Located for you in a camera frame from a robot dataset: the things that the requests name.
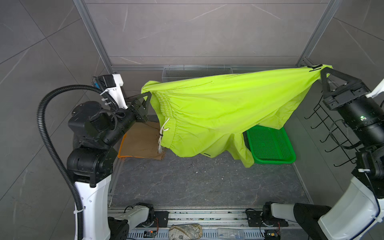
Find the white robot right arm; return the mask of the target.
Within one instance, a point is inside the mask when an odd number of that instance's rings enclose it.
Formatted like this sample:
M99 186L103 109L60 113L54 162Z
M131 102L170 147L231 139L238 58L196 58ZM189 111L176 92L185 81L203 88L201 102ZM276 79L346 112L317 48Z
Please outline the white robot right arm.
M384 218L384 111L374 100L384 85L371 91L361 79L330 67L313 70L321 74L324 105L359 139L350 185L333 207L267 202L262 219L269 226L295 222L313 240L359 240Z

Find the orange shorts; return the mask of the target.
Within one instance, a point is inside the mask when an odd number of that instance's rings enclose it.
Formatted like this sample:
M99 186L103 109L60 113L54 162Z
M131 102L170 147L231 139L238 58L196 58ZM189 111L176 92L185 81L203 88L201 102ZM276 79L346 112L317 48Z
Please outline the orange shorts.
M126 141L122 141L118 151L118 158L120 159L129 157L132 157L130 144Z

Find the khaki brown shorts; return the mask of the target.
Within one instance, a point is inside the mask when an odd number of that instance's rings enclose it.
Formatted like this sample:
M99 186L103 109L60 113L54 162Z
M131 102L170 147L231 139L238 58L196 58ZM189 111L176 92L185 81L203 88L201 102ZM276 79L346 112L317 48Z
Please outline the khaki brown shorts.
M165 152L159 153L160 124L157 122L135 123L123 136L130 144L132 157L162 160Z

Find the green plastic basket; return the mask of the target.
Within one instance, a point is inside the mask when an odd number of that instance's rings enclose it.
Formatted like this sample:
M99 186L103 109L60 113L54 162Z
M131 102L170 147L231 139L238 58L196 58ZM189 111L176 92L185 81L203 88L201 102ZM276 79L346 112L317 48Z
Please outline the green plastic basket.
M296 153L284 128L254 126L246 133L256 164L282 165L296 161Z

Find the small circuit board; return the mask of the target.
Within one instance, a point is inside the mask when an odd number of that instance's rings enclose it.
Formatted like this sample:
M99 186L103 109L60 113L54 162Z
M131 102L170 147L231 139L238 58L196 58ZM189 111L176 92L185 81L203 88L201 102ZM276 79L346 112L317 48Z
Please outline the small circuit board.
M158 230L145 230L143 238L155 239L158 236Z

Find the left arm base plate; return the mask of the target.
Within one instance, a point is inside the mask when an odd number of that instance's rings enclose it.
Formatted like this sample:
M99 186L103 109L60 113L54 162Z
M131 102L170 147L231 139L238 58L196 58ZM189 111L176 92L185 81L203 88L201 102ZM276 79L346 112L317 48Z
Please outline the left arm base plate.
M170 212L168 211L155 211L154 221L150 225L150 228L156 228L157 226L166 228L168 226L169 214Z

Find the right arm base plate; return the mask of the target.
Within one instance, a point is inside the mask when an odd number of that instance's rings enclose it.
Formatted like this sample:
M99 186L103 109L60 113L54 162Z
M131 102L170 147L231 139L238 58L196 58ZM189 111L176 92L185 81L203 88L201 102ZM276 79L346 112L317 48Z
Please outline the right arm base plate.
M278 219L266 211L245 210L249 227L288 227L286 220Z

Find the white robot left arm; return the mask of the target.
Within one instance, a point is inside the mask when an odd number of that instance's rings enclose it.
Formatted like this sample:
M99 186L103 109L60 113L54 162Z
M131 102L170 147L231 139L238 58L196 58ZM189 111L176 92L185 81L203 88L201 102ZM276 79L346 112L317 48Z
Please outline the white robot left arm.
M108 215L108 192L114 162L118 152L114 146L134 123L148 120L151 94L129 98L127 109L106 110L95 101L78 105L69 120L69 127L77 138L75 148L67 160L67 170L75 182L81 199L83 219L76 218L76 231L82 240L125 240L130 228L149 227L154 223L151 204L136 204L119 217Z

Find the patterned pouch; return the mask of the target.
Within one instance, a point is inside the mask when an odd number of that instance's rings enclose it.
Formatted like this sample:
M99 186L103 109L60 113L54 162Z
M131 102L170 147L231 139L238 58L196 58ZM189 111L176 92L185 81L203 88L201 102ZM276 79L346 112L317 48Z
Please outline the patterned pouch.
M168 232L169 240L199 240L203 228L199 224L173 225Z

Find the lime green shorts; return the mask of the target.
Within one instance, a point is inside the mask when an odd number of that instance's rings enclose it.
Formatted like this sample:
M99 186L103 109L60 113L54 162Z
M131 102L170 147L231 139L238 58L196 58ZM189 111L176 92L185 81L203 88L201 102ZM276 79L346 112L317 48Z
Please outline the lime green shorts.
M199 154L214 158L227 151L249 168L255 161L243 133L256 125L281 129L320 79L323 68L149 81L142 93L152 95L161 126L160 147L181 158Z

